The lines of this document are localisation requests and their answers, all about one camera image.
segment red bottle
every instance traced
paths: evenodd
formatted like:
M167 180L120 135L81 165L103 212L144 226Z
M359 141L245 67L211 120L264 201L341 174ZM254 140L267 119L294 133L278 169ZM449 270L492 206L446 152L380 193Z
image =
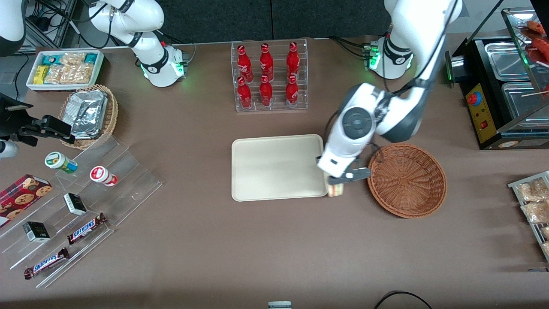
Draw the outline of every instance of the red bottle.
M238 99L244 109L251 109L251 91L242 76L238 77Z
M290 43L290 52L286 57L286 76L295 75L295 79L299 79L299 54L298 44L296 42Z
M249 84L254 81L254 73L251 71L251 61L250 57L246 54L246 48L244 45L239 45L238 50L238 70L240 74L246 80L246 83Z
M290 76L286 85L286 106L294 108L298 104L299 87L295 83L295 75Z
M269 82L267 75L261 76L261 85L259 85L259 93L261 93L261 104L265 107L271 106L273 102L273 87Z
M273 62L273 56L269 52L269 44L261 44L261 57L259 57L259 63L261 64L261 73L267 75L269 81L275 79L275 65Z

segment cookie box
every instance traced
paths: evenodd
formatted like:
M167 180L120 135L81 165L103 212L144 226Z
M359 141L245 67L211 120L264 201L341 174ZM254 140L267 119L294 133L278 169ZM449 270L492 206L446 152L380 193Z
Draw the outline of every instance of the cookie box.
M0 192L0 228L51 190L52 186L46 180L25 175Z

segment brown table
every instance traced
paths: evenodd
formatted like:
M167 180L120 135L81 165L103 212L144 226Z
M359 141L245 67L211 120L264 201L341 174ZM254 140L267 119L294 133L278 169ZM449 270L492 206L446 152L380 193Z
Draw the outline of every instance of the brown table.
M364 181L337 198L231 198L235 139L322 135L351 86L382 87L335 43L309 40L309 110L261 115L234 111L230 44L200 45L189 77L165 89L143 78L129 49L104 53L99 82L120 105L115 136L165 184L47 289L22 289L23 274L0 260L1 308L372 308L390 290L438 308L549 304L549 274L526 272L545 265L542 253L506 186L549 170L549 151L479 151L459 88L436 85L411 140L445 169L447 199L409 220L383 210ZM66 96L29 91L26 102L36 117L57 115ZM23 145L0 162L0 187L52 176L43 158L54 150L77 154L52 139Z

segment brown woven basket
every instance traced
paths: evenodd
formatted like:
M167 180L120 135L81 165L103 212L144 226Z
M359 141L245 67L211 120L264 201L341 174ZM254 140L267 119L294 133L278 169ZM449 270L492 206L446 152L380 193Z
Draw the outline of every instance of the brown woven basket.
M446 175L427 151L410 144L392 144L375 153L368 166L368 185L376 200L402 218L423 218L446 198Z
M85 150L101 137L104 137L104 136L106 137L107 135L111 135L114 131L114 127L116 126L116 117L118 117L118 102L116 101L116 98L114 97L113 93L103 85L93 85L93 86L85 87L82 89L78 89L75 92L92 91L92 90L101 90L105 92L109 97L109 102L107 102L107 111L105 112L105 118L103 119L103 129L102 129L101 135L94 140L76 140L72 145L64 141L61 141L67 147ZM65 104L63 104L63 107L61 107L61 112L59 113L59 117L58 117L59 119L63 118L63 114L65 113L65 108L67 107L68 101L69 101L69 98L65 100Z

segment yellow control panel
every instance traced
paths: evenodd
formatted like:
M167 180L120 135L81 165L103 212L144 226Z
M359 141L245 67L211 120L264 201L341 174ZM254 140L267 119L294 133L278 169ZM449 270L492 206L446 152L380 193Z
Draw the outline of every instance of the yellow control panel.
M465 96L465 99L467 100L479 141L481 143L485 142L496 135L496 126L494 125L494 120L492 119L486 100L484 100L484 93L480 84L473 88Z

